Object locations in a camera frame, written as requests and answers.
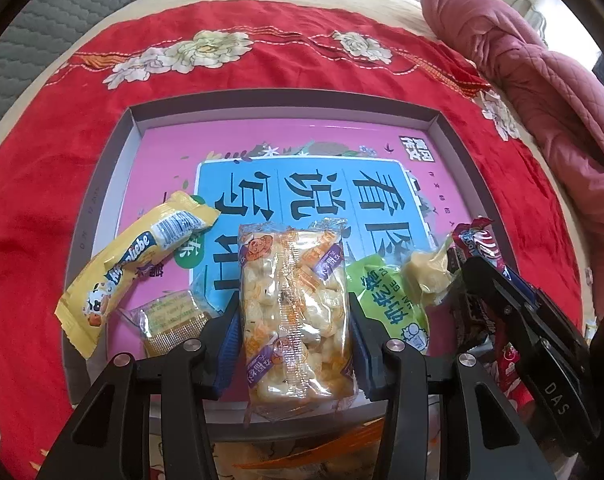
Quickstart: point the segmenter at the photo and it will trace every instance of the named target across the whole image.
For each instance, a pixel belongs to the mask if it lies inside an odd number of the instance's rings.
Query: barcode
[[[159,235],[158,241],[160,242],[159,245],[162,246],[162,250],[166,250],[169,246],[184,241],[191,236],[193,230],[201,229],[203,225],[202,220],[191,213],[176,211],[171,216],[154,224],[151,228],[154,234]]]

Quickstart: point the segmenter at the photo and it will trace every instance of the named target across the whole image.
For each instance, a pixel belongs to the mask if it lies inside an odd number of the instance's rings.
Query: cream snack bag
[[[211,227],[219,215],[218,210],[176,191],[93,256],[56,308],[66,336],[85,359],[138,274],[160,263],[193,232]]]
[[[252,409],[283,418],[354,395],[340,225],[240,226],[239,248]]]

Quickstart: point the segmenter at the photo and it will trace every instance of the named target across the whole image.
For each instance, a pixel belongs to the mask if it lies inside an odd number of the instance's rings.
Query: clear plastic snack bag
[[[132,310],[119,310],[139,331],[149,357],[164,355],[180,343],[198,337],[219,313],[190,290],[172,292]]]
[[[307,230],[273,223],[240,226],[240,301],[251,409],[286,418],[304,406],[356,392],[345,221]]]
[[[448,235],[434,251],[415,250],[402,266],[404,285],[422,307],[441,301],[453,283],[447,254],[452,242],[452,236]]]

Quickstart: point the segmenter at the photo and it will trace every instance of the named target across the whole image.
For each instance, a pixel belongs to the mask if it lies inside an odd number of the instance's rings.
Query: floral pattern
[[[192,40],[179,41],[165,48],[151,47],[138,56],[117,63],[103,83],[109,90],[126,81],[146,81],[151,74],[175,70],[188,74],[197,66],[219,68],[224,63],[237,61],[242,54],[251,50],[245,32],[221,32],[201,30]]]
[[[188,74],[197,66],[219,68],[224,63],[237,61],[250,51],[251,44],[253,41],[245,32],[201,30],[192,41],[180,41],[168,47],[159,59],[171,70]]]
[[[360,145],[359,151],[361,153],[366,153],[368,156],[377,156],[377,152],[373,148],[367,148],[363,144]]]
[[[302,45],[324,59],[350,63],[364,70],[384,70],[394,76],[422,70],[470,100],[475,99],[479,92],[490,89],[487,82],[458,80],[426,59],[398,47],[384,48],[375,38],[359,32],[332,30],[326,34],[307,36],[271,25],[239,25],[223,30],[201,30],[190,40],[166,39],[150,45],[144,51],[76,52],[56,70],[45,85],[56,84],[71,70],[81,68],[90,72],[110,71],[103,83],[109,90],[113,90],[123,82],[147,81],[151,74],[188,74],[198,66],[220,68],[226,63],[239,60],[243,54],[262,44],[268,45],[268,48]]]
[[[333,39],[338,40],[346,52],[355,57],[366,57],[371,61],[391,62],[392,53],[383,48],[377,40],[365,38],[357,32],[335,32]]]
[[[272,148],[271,146],[267,146],[264,150],[264,156],[274,156],[279,155],[279,148]]]
[[[509,137],[519,139],[520,135],[517,130],[517,123],[515,123],[510,110],[504,101],[502,101],[499,94],[493,90],[488,90],[480,92],[479,99],[482,102],[480,105],[482,107],[482,115],[493,121],[499,137],[502,140],[508,140]]]
[[[159,57],[163,57],[163,54],[163,48],[148,48],[140,56],[133,56],[125,62],[117,63],[113,67],[113,73],[103,83],[108,83],[107,88],[112,90],[123,81],[128,83],[146,81],[151,74],[168,72],[171,67],[163,65],[159,60]]]

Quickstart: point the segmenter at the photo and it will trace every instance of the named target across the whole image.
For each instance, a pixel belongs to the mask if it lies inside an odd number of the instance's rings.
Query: beige bedsheet
[[[35,94],[40,90],[42,85],[48,77],[56,70],[60,65],[68,59],[68,57],[80,48],[84,43],[89,41],[91,38],[96,36],[101,30],[112,23],[122,22],[124,20],[131,20],[160,12],[164,9],[171,9],[173,7],[179,7],[194,2],[200,2],[205,0],[138,0],[124,7],[123,9],[114,12],[89,32],[83,35],[68,51],[60,56],[55,62],[53,62],[40,76],[22,93],[18,100],[13,104],[10,110],[0,121],[0,143],[7,136],[9,131],[12,129],[15,122],[18,120],[24,109],[29,105]],[[406,30],[425,36],[431,40],[435,40],[433,32],[429,29],[429,26],[425,23],[421,14],[421,7],[419,2],[415,0],[270,0],[275,2],[289,2],[300,6],[312,6],[321,7],[324,9],[344,9],[352,12],[359,12],[372,20],[391,27],[402,27]],[[539,161],[544,172],[547,174],[550,182],[552,183],[555,192],[558,194],[560,203],[562,204],[562,210],[566,224],[568,225],[568,232],[570,234],[571,241],[578,259],[581,288],[582,288],[582,301],[584,306],[584,318],[594,319],[593,311],[593,300],[590,286],[586,279],[586,268],[588,261],[585,253],[586,244],[584,241],[581,226],[575,211],[571,207],[568,198],[560,187],[555,177],[550,171],[548,164],[542,157],[540,150],[534,143],[534,139],[528,134],[520,124],[519,130],[524,143],[533,152],[535,158]]]

